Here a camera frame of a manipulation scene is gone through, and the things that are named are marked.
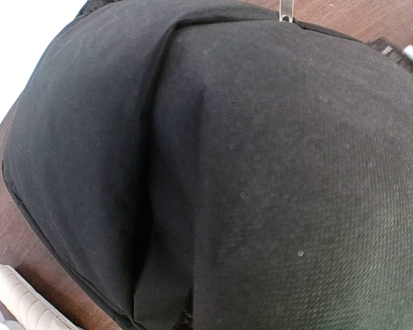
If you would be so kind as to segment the black student backpack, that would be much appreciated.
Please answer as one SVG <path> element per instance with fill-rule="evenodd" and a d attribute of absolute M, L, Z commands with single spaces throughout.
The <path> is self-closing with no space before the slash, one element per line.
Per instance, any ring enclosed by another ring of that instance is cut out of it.
<path fill-rule="evenodd" d="M 413 329 L 413 75 L 235 1 L 90 1 L 5 185 L 123 329 Z"/>

